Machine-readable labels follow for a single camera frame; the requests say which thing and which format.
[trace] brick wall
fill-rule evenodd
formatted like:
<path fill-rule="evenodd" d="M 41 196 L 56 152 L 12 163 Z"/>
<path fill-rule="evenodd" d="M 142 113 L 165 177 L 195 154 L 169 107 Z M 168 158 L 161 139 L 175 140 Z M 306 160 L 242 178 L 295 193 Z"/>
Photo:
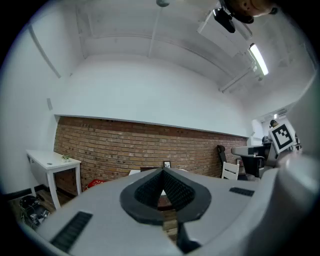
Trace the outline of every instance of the brick wall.
<path fill-rule="evenodd" d="M 231 148 L 245 146 L 246 138 L 159 125 L 61 117 L 54 151 L 82 161 L 82 190 L 93 179 L 112 181 L 140 167 L 171 167 L 211 177 L 221 176 L 217 145 L 235 163 Z M 56 186 L 76 195 L 74 171 L 55 174 Z"/>

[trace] black rubber pad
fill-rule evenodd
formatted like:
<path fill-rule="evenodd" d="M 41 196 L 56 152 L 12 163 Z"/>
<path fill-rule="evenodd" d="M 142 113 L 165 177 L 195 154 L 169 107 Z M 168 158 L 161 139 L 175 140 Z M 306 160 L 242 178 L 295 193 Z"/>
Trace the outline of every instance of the black rubber pad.
<path fill-rule="evenodd" d="M 233 192 L 233 193 L 240 194 L 240 195 L 248 196 L 248 197 L 252 197 L 254 195 L 253 190 L 244 189 L 244 188 L 240 188 L 240 187 L 232 187 L 229 189 L 229 191 Z"/>
<path fill-rule="evenodd" d="M 53 238 L 51 244 L 67 253 L 85 229 L 92 216 L 90 213 L 79 211 Z"/>

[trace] desk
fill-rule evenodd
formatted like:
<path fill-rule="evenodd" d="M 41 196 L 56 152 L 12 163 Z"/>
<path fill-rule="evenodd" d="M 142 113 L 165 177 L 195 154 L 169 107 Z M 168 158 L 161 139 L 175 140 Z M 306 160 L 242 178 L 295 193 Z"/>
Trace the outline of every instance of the desk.
<path fill-rule="evenodd" d="M 27 150 L 26 154 L 33 161 L 41 166 L 41 170 L 46 173 L 50 193 L 56 209 L 60 208 L 60 203 L 57 196 L 57 188 L 54 173 L 62 172 L 75 168 L 76 189 L 78 195 L 81 194 L 81 180 L 80 180 L 80 163 L 81 161 L 70 158 L 69 162 L 62 161 L 62 155 L 53 151 L 44 150 Z M 35 188 L 31 186 L 31 191 L 36 196 Z"/>

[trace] red object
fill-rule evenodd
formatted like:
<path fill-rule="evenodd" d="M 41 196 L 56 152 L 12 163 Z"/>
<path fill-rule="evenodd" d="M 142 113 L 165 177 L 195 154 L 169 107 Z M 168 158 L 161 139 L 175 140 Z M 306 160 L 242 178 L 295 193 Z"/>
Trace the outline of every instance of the red object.
<path fill-rule="evenodd" d="M 105 183 L 104 180 L 99 180 L 99 179 L 94 179 L 93 181 L 91 181 L 87 186 L 86 186 L 86 189 L 90 189 L 96 185 L 99 185 L 101 183 Z"/>

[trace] fluorescent light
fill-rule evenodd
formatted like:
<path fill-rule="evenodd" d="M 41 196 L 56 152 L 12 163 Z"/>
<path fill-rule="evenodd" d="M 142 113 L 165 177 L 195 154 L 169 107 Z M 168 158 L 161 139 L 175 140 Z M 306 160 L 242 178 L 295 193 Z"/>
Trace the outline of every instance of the fluorescent light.
<path fill-rule="evenodd" d="M 253 53 L 255 59 L 258 61 L 260 68 L 262 69 L 263 74 L 267 75 L 269 73 L 267 65 L 264 61 L 264 58 L 262 58 L 262 55 L 261 55 L 258 47 L 254 43 L 251 45 L 250 51 Z"/>

